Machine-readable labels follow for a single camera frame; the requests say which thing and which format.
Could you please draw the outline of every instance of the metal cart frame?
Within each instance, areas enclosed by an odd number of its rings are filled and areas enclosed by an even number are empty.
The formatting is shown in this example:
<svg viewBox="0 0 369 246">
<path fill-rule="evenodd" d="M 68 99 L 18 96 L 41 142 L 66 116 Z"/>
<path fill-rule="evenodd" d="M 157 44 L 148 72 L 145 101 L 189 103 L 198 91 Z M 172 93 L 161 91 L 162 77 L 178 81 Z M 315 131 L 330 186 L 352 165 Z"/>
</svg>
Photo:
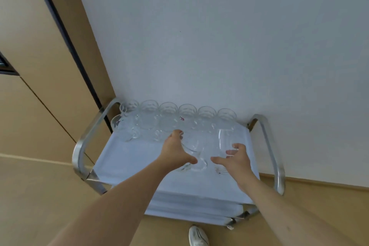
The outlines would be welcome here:
<svg viewBox="0 0 369 246">
<path fill-rule="evenodd" d="M 91 138 L 94 136 L 96 129 L 99 127 L 99 125 L 104 120 L 114 104 L 120 104 L 120 100 L 115 98 L 109 104 L 100 108 L 95 118 L 86 128 L 81 138 L 78 140 L 72 156 L 72 165 L 75 173 L 100 195 L 107 192 L 107 189 L 103 186 L 102 183 L 99 182 L 98 178 L 94 175 L 94 170 L 88 169 L 85 166 L 83 156 L 85 154 L 87 144 L 90 142 Z M 284 168 L 280 157 L 280 152 L 278 150 L 278 147 L 276 146 L 276 142 L 274 141 L 268 120 L 263 115 L 255 114 L 252 117 L 251 121 L 247 124 L 247 128 L 251 132 L 258 121 L 261 125 L 265 142 L 268 147 L 269 156 L 273 165 L 274 189 L 279 194 L 283 195 L 285 181 Z M 259 213 L 258 208 L 256 206 L 252 206 L 239 216 L 232 218 L 226 224 L 226 226 L 228 227 L 228 229 L 233 229 L 234 224 L 241 220 L 249 219 L 257 213 Z"/>
</svg>

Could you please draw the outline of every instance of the beige floor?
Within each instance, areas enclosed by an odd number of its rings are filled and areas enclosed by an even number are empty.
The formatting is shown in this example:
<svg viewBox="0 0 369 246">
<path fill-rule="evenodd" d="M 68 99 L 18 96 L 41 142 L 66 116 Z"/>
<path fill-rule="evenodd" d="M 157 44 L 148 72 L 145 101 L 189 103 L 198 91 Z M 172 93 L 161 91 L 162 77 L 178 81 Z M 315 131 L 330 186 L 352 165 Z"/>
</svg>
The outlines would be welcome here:
<svg viewBox="0 0 369 246">
<path fill-rule="evenodd" d="M 98 195 L 69 165 L 0 158 L 0 245 L 42 246 Z M 369 192 L 287 183 L 286 197 L 369 245 Z M 191 222 L 146 216 L 133 239 L 139 245 L 188 245 Z M 202 225 L 211 245 L 280 245 L 261 216 L 224 227 Z"/>
</svg>

